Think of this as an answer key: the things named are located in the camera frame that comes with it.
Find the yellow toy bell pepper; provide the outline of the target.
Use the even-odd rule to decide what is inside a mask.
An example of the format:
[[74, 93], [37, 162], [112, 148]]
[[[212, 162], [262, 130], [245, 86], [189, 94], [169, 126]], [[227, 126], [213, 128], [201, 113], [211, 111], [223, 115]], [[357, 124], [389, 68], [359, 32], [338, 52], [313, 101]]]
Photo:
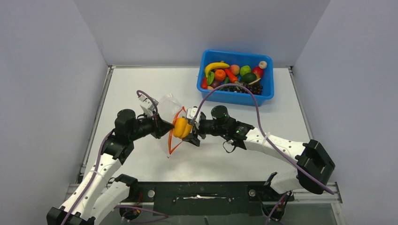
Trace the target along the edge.
[[192, 131], [192, 125], [186, 118], [177, 118], [174, 123], [173, 136], [184, 139]]

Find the toy avocado half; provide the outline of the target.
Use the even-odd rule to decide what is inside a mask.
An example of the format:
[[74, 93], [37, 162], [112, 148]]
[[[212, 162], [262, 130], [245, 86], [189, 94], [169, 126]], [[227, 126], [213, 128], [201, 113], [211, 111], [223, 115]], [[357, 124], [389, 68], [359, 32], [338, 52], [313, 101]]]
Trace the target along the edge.
[[245, 83], [250, 86], [258, 86], [260, 81], [261, 78], [258, 77], [255, 73], [246, 73], [240, 79], [241, 83]]

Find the red toy apple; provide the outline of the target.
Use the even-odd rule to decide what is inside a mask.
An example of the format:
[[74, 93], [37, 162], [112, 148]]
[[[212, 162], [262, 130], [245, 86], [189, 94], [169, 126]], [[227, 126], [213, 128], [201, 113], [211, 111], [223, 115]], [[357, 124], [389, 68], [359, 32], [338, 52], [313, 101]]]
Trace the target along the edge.
[[259, 67], [259, 66], [257, 66], [257, 67], [254, 67], [254, 68], [252, 69], [252, 73], [254, 73], [254, 74], [256, 75], [257, 79], [259, 79], [259, 78], [262, 78], [262, 77], [263, 77], [263, 75], [264, 75], [264, 69], [261, 68], [261, 67]]

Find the white toy garlic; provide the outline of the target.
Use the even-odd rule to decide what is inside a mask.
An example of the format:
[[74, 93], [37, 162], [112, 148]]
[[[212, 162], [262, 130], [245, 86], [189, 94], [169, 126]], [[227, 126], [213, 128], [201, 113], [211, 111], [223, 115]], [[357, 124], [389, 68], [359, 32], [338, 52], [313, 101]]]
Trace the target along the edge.
[[268, 64], [266, 61], [261, 61], [261, 62], [259, 62], [258, 66], [261, 69], [265, 69], [265, 68], [267, 68]]

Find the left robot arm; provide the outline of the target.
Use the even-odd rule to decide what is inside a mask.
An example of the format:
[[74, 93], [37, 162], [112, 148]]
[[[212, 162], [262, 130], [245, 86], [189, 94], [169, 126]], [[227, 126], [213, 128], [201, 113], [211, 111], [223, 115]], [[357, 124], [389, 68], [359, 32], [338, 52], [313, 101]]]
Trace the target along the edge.
[[160, 139], [173, 124], [159, 115], [141, 120], [131, 109], [121, 110], [115, 119], [115, 128], [100, 145], [96, 162], [78, 188], [59, 207], [52, 207], [46, 220], [49, 225], [98, 225], [117, 205], [137, 191], [138, 180], [121, 174], [111, 187], [105, 185], [126, 161], [134, 149], [134, 141], [152, 135]]

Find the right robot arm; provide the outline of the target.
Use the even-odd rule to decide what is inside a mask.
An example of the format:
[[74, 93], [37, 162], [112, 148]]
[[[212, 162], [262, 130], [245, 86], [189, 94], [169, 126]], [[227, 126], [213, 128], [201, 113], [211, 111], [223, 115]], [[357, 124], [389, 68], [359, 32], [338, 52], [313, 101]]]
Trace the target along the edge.
[[233, 149], [264, 153], [291, 164], [294, 171], [274, 172], [266, 181], [264, 194], [270, 200], [302, 188], [317, 195], [333, 193], [327, 183], [336, 166], [319, 141], [295, 142], [266, 134], [260, 126], [230, 117], [223, 105], [211, 110], [210, 119], [199, 108], [189, 108], [184, 117], [177, 119], [173, 135], [195, 146], [200, 146], [207, 135], [219, 136]]

